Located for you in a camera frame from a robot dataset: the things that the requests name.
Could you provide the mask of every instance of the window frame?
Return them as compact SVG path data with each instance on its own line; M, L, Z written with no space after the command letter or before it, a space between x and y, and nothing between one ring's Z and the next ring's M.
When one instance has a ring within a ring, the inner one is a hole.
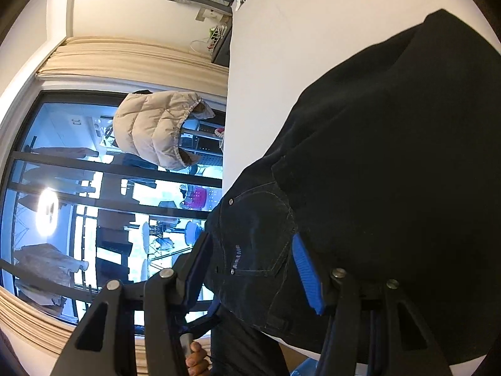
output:
M209 178L209 177L201 177L201 176L194 176L194 175L189 175L189 174L181 174L181 173L176 173L176 172L167 172L167 171L155 171L155 170L147 170L144 168L139 168L139 167L131 167L131 166L119 166L116 168L116 165L111 165L111 164L104 164L104 163L98 163L94 161L87 161L87 160L75 160L75 159L70 159L70 158L64 158L64 157L54 157L54 156L46 156L42 154L34 154L34 153L26 153L22 151L22 145L24 141L26 140L29 130L31 129L31 126L33 125L34 121L36 120L40 110L42 109L43 105L46 103L50 102L58 102L58 103L68 103L68 104L82 104L82 105L103 105L103 106L112 106L112 107L118 107L122 100L127 96L127 93L122 93L122 92L112 92L112 91L90 91L90 90L56 90L56 91L51 91L51 90L46 90L46 91L41 91L36 99L34 100L33 104L31 105L29 111L27 112L26 116L24 117L19 130L12 142L11 149L8 154L7 162L5 165L5 168L3 170L2 174L2 182L0 183L0 207L2 208L2 213L3 213L3 205L5 202L6 198L6 193L8 189L13 189L17 190L20 188L18 185L23 185L21 184L14 184L11 182L12 180L12 173L13 173L13 166L14 163L18 160L20 162L26 163L28 162L36 162L40 164L49 164L49 165L59 165L59 166L64 166L64 167L74 167L74 168L80 168L80 169L90 169L93 171L98 171L98 172L103 172L103 173L112 173L112 174L119 174L122 176L131 176L131 177L136 177L136 178L149 178L149 179L160 179L160 180L166 180L166 181L171 181L171 182L179 182L179 183L186 183L186 184L194 184L194 185L202 185L202 186L208 186L208 187L215 187L215 188L222 188L222 180L220 179L215 179L215 178ZM76 195L75 200L79 201L79 203L88 203L86 201L87 198L81 197ZM113 206L111 203L107 203L106 200L101 200L105 201L104 206ZM99 199L93 199L90 201L93 203L92 205L88 206L97 206L100 207L100 202ZM181 217L181 218L192 218L192 219L201 219L201 220L206 220L207 215L209 212L206 211L191 211L189 209L176 209L174 210L173 208L164 208L164 207L159 207L159 206L146 206L146 205L136 205L136 204L126 204L126 206L130 206L126 208L126 212L136 212L136 213L144 213L144 214L153 214L157 216L161 216L165 214L166 216L174 216L174 217ZM134 209L134 207L137 207L138 211L131 211L131 208ZM182 211L181 215L182 216L177 216L176 211ZM73 228L74 226L74 216L72 216L72 222L71 226ZM11 252L12 252L12 237L13 237L13 229L11 229ZM2 230L2 217L0 217L0 231ZM69 298L72 300L73 304L75 303L76 300L83 301L85 303L92 303L94 298L98 294L98 290L84 290L84 289L79 289L79 288L73 288L73 287L66 287L59 285L57 283L53 283L50 280L46 280L44 278L40 278L31 272L24 270L23 268L16 267L12 263L6 261L3 259L3 256L0 253L0 286L4 287L4 272L10 273L13 278L18 277L21 278L22 280L39 287L45 291L52 292L54 294L61 295L63 297ZM209 309L209 306L211 304L210 300L207 301L198 301L191 312L193 311L207 311Z

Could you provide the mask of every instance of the black frame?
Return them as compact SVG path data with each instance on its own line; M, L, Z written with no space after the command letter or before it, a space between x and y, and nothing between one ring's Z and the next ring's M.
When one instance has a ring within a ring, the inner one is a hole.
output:
M14 139L11 153L6 163L6 168L3 171L2 183L0 185L0 207L3 213L3 203L5 201L5 195L7 189L12 189L15 191L22 191L24 193L39 194L43 189L41 186L37 185L25 185L22 183L11 182L12 170L14 163L16 161L20 162L30 162L34 164L47 164L54 166L63 166L68 168L78 168L91 171L97 171L102 173L109 173L114 175L119 175L123 177L134 177L134 178L149 178L158 179L170 182L186 183L200 186L208 186L213 188L222 188L222 180L215 178L208 178L196 175L182 174L176 172L167 171L155 171L148 170L145 168L133 167L133 166L117 166L115 164L104 164L93 161L77 160L71 158L57 157L57 156L47 156L42 154L35 154L29 152L23 152L22 146L26 137L29 133L29 129L33 125L34 120L39 114L42 106L48 102L59 102L59 103L71 103L71 104L89 104L89 105L103 105L118 107L122 100L127 96L126 93L121 92L108 92L108 91L80 91L80 90L61 90L61 91L42 91L37 96L28 115L25 117L16 138ZM107 209L118 212L129 212L129 213L142 213L151 216L166 216L166 217L179 217L188 218L195 220L206 220L209 212L206 211L193 211L190 209L178 209L178 208L167 208L159 206L146 206L140 204L126 203L122 201L110 201L107 199L96 199L89 197L82 197L78 195L66 194L62 192L57 192L59 199L62 199L65 203L72 204L83 204L86 206L96 206L100 209ZM74 218L75 213L72 216L72 230L74 231ZM0 231L2 229L2 219L0 217ZM99 293L98 289L84 289L84 288L74 288L66 287L53 283L50 280L40 278L31 272L24 270L23 268L17 267L12 263L2 259L0 256L0 286L4 286L3 274L1 270L5 270L11 273L14 277L20 278L27 283L32 284L35 287L52 292L54 294L61 295L63 297L69 298L71 300L83 301L86 304L92 303L94 298ZM211 304L211 301L198 301L192 311L207 311ZM136 327L136 332L142 334L142 327Z

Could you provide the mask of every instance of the sliding glass door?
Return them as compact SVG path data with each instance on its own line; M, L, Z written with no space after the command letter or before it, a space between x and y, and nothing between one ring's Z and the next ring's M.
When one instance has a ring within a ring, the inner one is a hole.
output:
M72 323L110 279L144 281L188 253L222 197L217 147L203 141L194 147L197 139L183 135L184 145L208 163L183 171L167 171L118 148L113 115L123 97L42 95L3 180L3 285ZM214 130L224 124L224 114L217 121L194 128ZM204 302L190 319L211 299L204 288ZM143 324L142 313L136 324Z

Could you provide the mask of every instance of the white lamp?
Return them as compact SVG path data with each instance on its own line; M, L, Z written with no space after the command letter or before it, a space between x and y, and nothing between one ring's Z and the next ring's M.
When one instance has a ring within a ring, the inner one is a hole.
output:
M38 233L50 236L58 225L59 199L52 189L46 188L40 194L36 224Z

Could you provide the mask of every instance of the cord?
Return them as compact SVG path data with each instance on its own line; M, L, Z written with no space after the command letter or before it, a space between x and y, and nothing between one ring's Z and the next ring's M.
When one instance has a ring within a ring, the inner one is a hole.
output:
M196 52L197 54L200 54L200 55L207 55L207 54L209 53L209 49L207 49L207 52L200 52L200 51L196 50L195 48L193 48L193 44L194 44L195 42L203 42L203 43L207 46L207 44L209 43L209 39L210 39L210 38L207 38L207 39L195 39L194 41L190 42L189 47L190 47L190 49L191 49L192 51Z

